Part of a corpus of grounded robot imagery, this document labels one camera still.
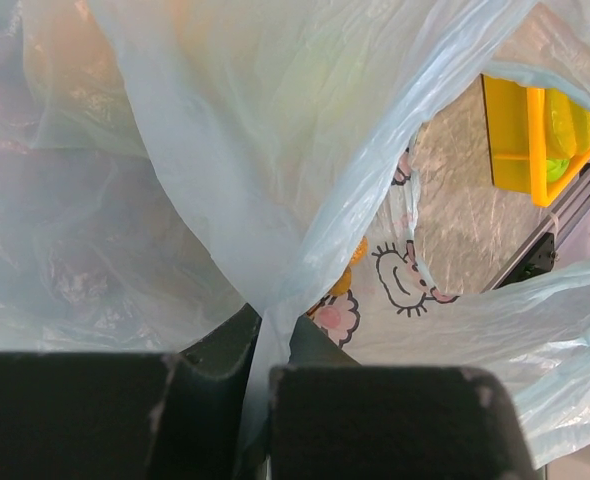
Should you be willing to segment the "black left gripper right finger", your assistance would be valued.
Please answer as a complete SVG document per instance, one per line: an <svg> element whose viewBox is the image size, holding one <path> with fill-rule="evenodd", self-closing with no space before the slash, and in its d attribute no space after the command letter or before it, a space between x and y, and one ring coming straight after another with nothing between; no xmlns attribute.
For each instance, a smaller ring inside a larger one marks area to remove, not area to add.
<svg viewBox="0 0 590 480"><path fill-rule="evenodd" d="M270 373L274 479L536 479L490 372L361 366L307 317Z"/></svg>

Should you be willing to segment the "light blue plastic bag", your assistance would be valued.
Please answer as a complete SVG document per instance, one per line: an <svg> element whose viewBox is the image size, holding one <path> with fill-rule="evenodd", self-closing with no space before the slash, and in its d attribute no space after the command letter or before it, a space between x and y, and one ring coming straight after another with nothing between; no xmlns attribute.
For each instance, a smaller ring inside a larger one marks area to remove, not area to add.
<svg viewBox="0 0 590 480"><path fill-rule="evenodd" d="M590 109L590 1L0 1L0 352L179 351L244 304L269 369L422 124L481 73Z"/></svg>

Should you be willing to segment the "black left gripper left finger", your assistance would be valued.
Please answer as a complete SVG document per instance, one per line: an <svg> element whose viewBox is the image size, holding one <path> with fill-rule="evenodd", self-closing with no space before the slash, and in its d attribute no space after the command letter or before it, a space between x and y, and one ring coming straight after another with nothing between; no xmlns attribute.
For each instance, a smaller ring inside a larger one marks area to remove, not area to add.
<svg viewBox="0 0 590 480"><path fill-rule="evenodd" d="M0 479L228 479L261 320L180 353L0 352Z"/></svg>

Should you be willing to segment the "fake yellow starfruit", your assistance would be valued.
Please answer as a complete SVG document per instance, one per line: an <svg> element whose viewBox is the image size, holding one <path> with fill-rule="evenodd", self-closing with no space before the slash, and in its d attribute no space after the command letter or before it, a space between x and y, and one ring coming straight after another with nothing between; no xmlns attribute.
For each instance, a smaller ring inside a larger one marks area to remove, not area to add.
<svg viewBox="0 0 590 480"><path fill-rule="evenodd" d="M545 91L544 128L550 159L572 159L590 149L590 111L556 89Z"/></svg>

